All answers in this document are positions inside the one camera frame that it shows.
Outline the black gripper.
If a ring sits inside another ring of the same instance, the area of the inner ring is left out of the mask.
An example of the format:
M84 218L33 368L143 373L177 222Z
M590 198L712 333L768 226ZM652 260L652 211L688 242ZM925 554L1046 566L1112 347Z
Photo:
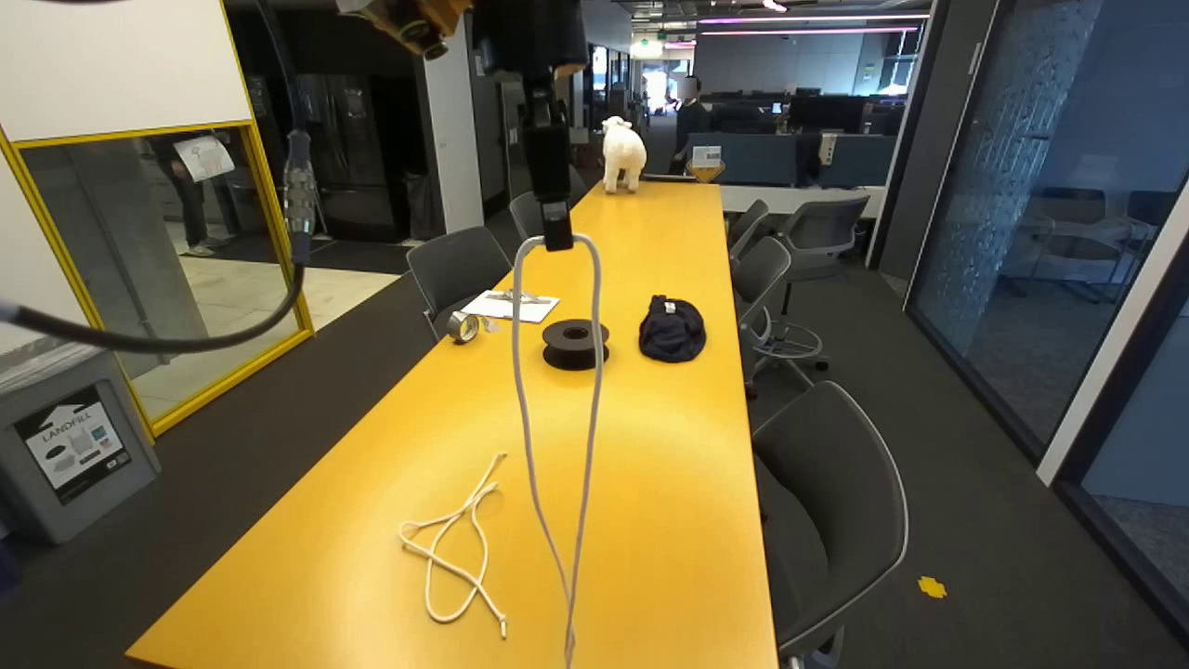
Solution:
M491 72L515 72L529 84L531 117L525 152L540 198L545 248L573 248L569 222L569 125L556 82L587 62L579 0L477 0L477 46Z

